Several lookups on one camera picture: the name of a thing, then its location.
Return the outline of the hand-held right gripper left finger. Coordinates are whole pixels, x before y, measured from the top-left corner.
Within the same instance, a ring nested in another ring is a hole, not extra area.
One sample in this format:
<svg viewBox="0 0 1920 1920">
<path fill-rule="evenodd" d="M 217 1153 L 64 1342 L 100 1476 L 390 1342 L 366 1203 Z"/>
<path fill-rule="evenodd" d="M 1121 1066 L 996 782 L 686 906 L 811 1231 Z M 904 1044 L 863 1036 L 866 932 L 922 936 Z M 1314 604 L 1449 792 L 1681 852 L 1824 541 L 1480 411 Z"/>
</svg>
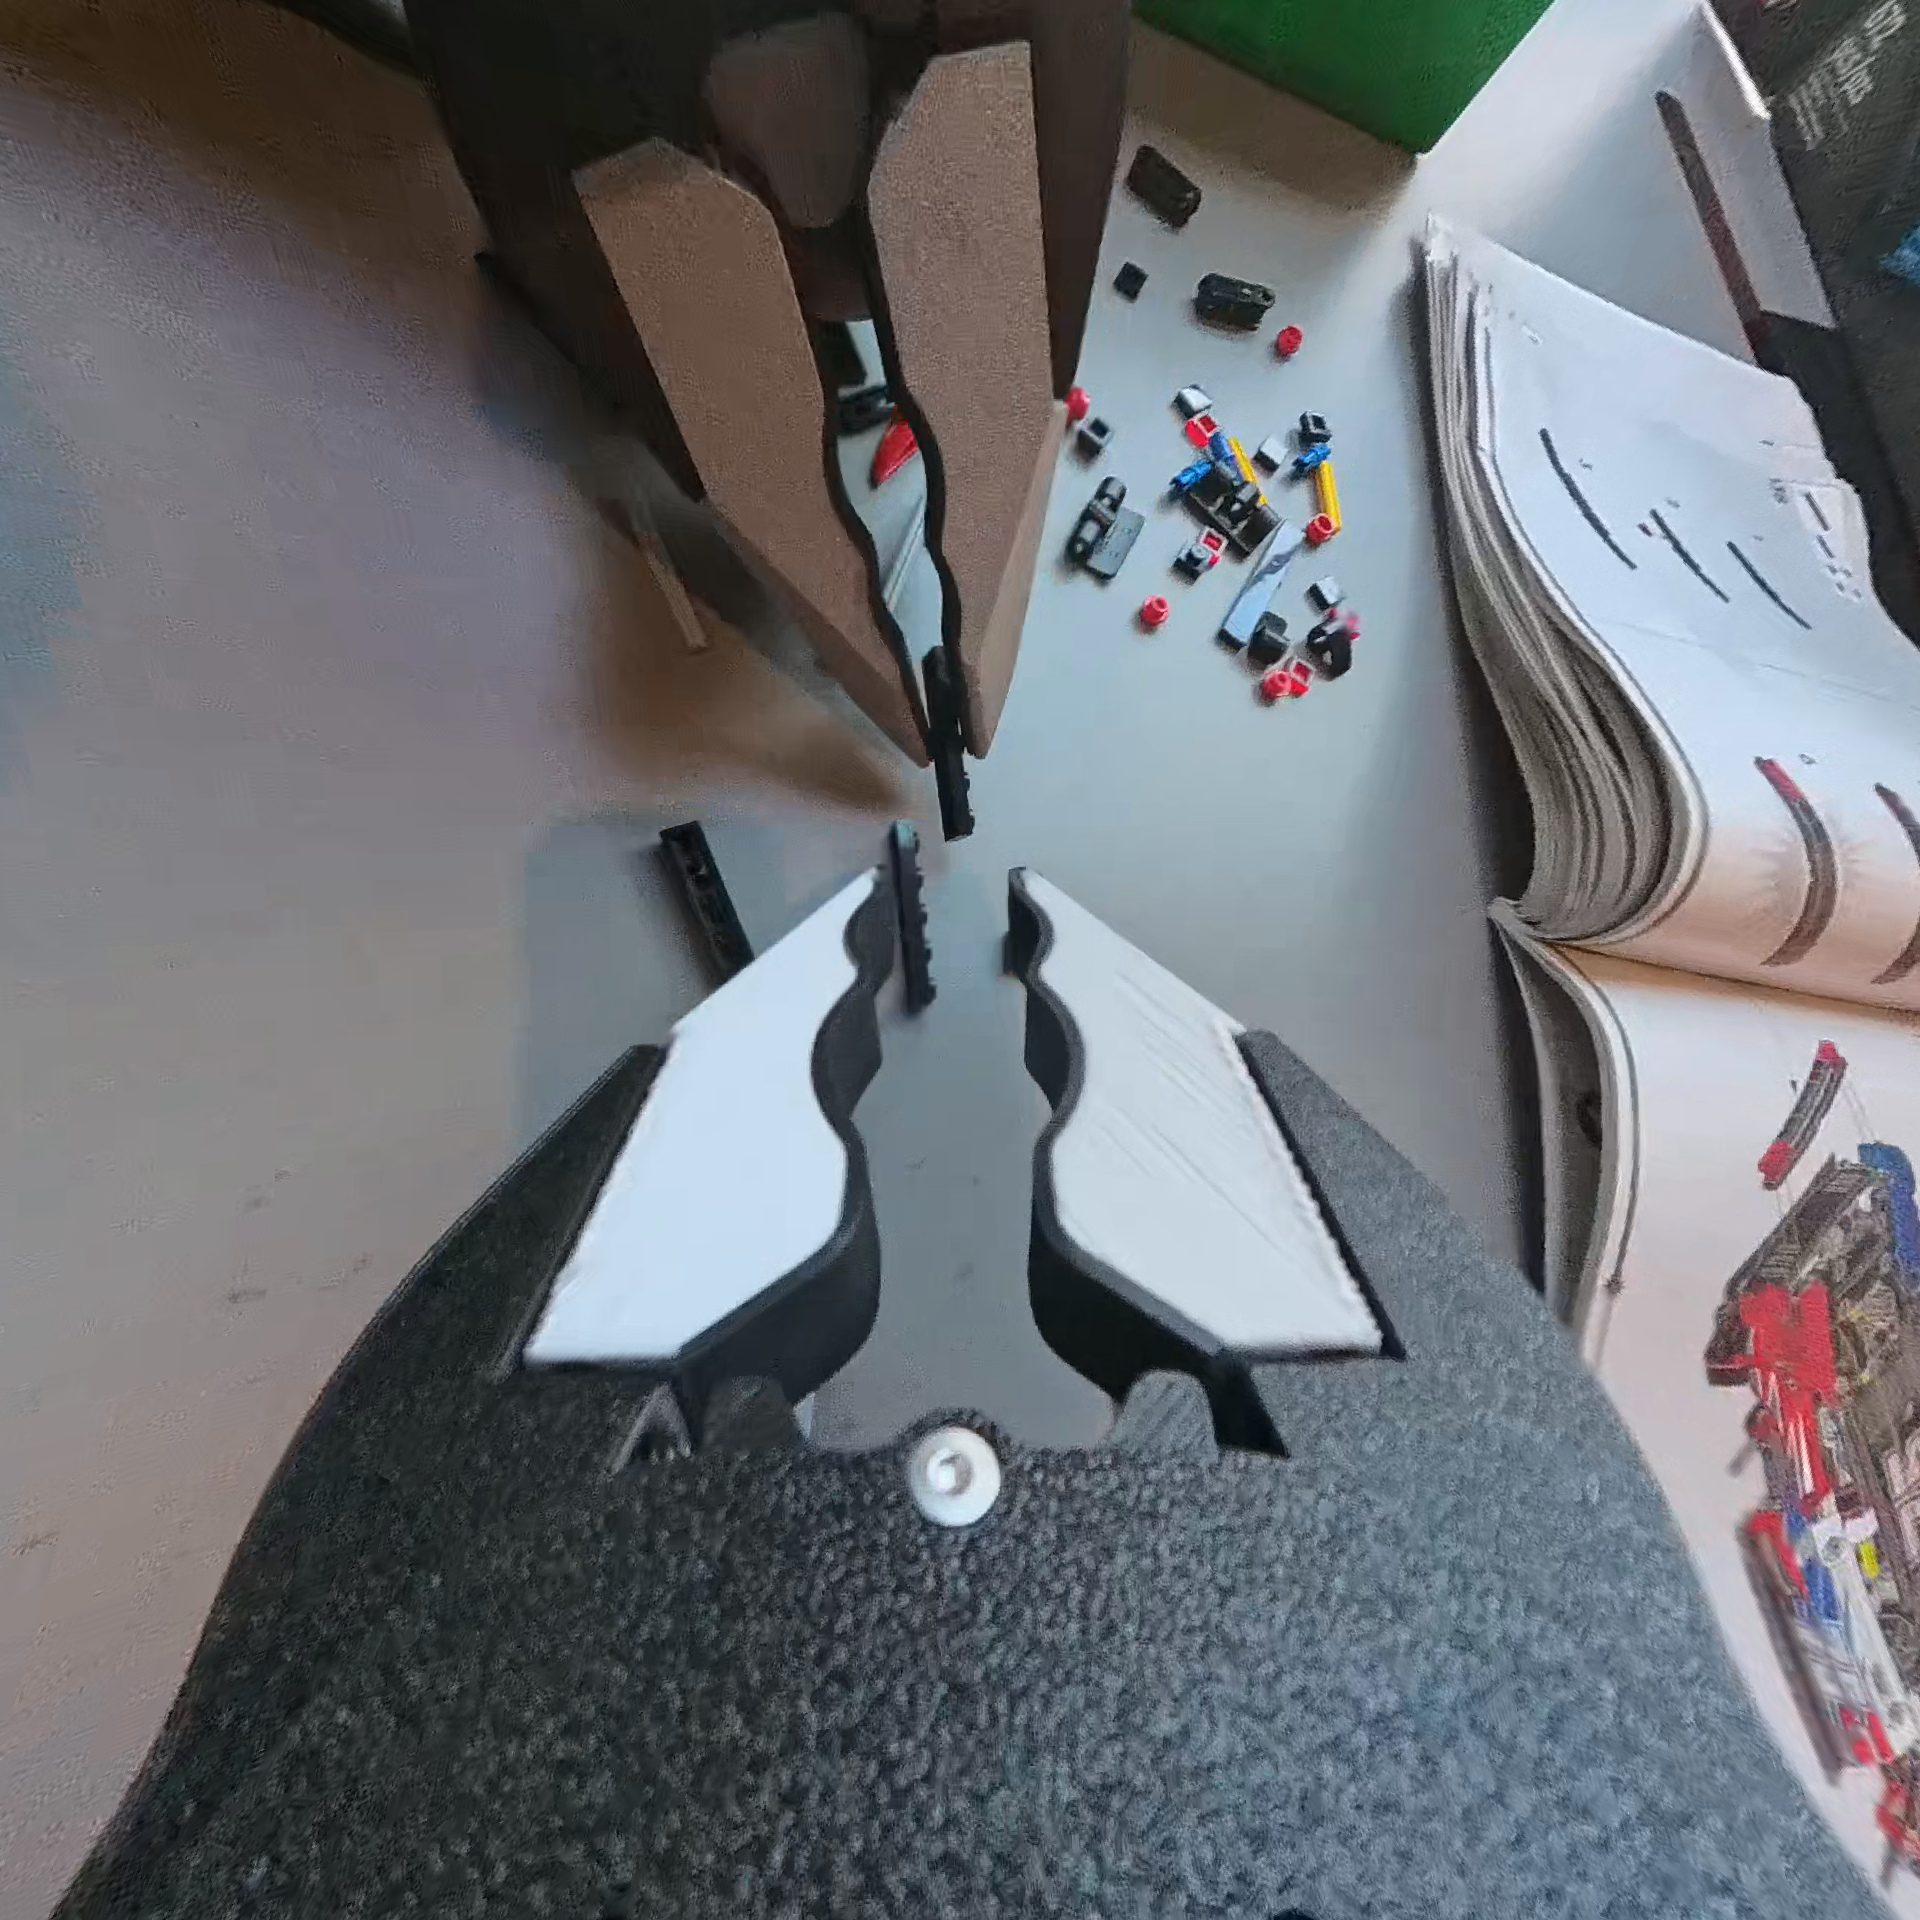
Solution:
<svg viewBox="0 0 1920 1920">
<path fill-rule="evenodd" d="M 687 1428 L 732 1379 L 792 1407 L 877 1317 L 860 1102 L 880 1069 L 883 879 L 863 867 L 686 1015 L 525 1332 L 533 1373 L 634 1373 Z"/>
</svg>

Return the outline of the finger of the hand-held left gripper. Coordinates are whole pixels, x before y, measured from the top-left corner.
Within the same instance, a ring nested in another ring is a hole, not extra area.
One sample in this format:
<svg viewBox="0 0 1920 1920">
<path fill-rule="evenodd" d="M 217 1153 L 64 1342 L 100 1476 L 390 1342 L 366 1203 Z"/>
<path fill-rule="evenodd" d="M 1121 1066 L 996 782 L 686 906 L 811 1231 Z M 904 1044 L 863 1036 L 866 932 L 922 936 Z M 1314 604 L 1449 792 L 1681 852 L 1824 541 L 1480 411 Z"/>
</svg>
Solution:
<svg viewBox="0 0 1920 1920">
<path fill-rule="evenodd" d="M 867 235 L 883 326 L 941 497 L 932 559 L 971 752 L 1017 674 L 1063 439 L 1051 389 L 1027 41 L 932 56 L 877 137 Z"/>
<path fill-rule="evenodd" d="M 647 139 L 573 173 L 707 504 L 851 702 L 930 766 L 923 705 L 827 478 L 827 396 L 770 204 Z"/>
</svg>

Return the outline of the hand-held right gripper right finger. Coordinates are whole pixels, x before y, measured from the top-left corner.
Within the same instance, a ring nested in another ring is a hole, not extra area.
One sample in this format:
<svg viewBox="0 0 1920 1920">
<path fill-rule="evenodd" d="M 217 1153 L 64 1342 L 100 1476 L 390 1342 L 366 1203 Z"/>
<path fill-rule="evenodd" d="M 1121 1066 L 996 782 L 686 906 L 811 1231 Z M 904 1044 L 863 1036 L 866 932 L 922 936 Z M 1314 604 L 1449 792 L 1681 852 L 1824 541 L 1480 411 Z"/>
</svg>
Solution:
<svg viewBox="0 0 1920 1920">
<path fill-rule="evenodd" d="M 1309 1177 L 1252 1032 L 1036 867 L 1008 874 L 1004 966 L 1048 1113 L 1029 1175 L 1041 1342 L 1115 1407 L 1197 1390 L 1221 1451 L 1288 1451 L 1283 1360 L 1383 1355 L 1383 1315 Z"/>
</svg>

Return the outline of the black brick plate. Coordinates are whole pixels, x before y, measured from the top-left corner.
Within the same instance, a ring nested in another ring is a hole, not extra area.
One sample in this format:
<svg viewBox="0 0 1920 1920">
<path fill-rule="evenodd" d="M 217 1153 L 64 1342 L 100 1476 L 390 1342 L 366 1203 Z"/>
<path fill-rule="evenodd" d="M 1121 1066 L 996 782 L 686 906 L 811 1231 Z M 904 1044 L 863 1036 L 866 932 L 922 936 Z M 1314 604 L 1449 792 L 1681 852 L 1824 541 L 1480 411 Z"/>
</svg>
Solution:
<svg viewBox="0 0 1920 1920">
<path fill-rule="evenodd" d="M 941 801 L 941 830 L 942 840 L 951 843 L 975 834 L 975 807 L 964 746 L 964 698 L 947 645 L 937 641 L 923 654 L 922 676 L 927 711 L 927 752 Z"/>
<path fill-rule="evenodd" d="M 901 975 L 901 1008 L 919 1016 L 932 1006 L 930 922 L 923 903 L 922 834 L 897 819 L 887 830 L 887 865 L 897 903 L 897 947 Z"/>
<path fill-rule="evenodd" d="M 670 874 L 686 925 L 701 942 L 716 982 L 734 981 L 752 965 L 752 942 L 739 918 L 732 890 L 716 865 L 712 846 L 701 822 L 681 822 L 656 830 L 659 870 Z"/>
</svg>

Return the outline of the green plastic bin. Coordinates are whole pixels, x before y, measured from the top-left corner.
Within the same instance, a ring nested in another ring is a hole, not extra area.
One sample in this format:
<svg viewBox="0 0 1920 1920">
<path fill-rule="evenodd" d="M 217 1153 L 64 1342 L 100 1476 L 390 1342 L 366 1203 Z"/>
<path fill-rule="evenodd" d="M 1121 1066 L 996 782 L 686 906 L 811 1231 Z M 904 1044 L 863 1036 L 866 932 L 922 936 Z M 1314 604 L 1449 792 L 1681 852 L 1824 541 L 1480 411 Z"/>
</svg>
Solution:
<svg viewBox="0 0 1920 1920">
<path fill-rule="evenodd" d="M 1134 3 L 1144 25 L 1426 154 L 1547 3 Z"/>
</svg>

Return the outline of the open instruction booklet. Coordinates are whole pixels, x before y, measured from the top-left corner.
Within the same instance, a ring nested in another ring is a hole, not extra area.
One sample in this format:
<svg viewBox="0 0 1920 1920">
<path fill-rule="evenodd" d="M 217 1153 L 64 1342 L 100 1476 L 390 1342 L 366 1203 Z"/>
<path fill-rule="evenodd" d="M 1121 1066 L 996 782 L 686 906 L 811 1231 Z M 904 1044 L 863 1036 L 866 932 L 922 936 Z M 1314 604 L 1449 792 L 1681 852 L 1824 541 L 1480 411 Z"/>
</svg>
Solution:
<svg viewBox="0 0 1920 1920">
<path fill-rule="evenodd" d="M 1916 1917 L 1916 648 L 1785 378 L 1442 216 L 1420 279 L 1530 802 L 1490 918 L 1544 1298 L 1815 1812 Z"/>
</svg>

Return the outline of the toy car set box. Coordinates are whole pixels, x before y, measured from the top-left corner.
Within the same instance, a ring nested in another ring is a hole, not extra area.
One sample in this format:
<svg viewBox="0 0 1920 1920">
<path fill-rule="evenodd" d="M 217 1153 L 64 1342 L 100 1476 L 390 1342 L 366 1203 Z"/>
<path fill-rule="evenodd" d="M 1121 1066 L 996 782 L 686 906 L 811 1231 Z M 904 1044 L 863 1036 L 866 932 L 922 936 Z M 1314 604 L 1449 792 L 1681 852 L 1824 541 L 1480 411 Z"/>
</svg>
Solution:
<svg viewBox="0 0 1920 1920">
<path fill-rule="evenodd" d="M 1657 110 L 1749 352 L 1916 528 L 1916 3 L 1695 3 Z"/>
</svg>

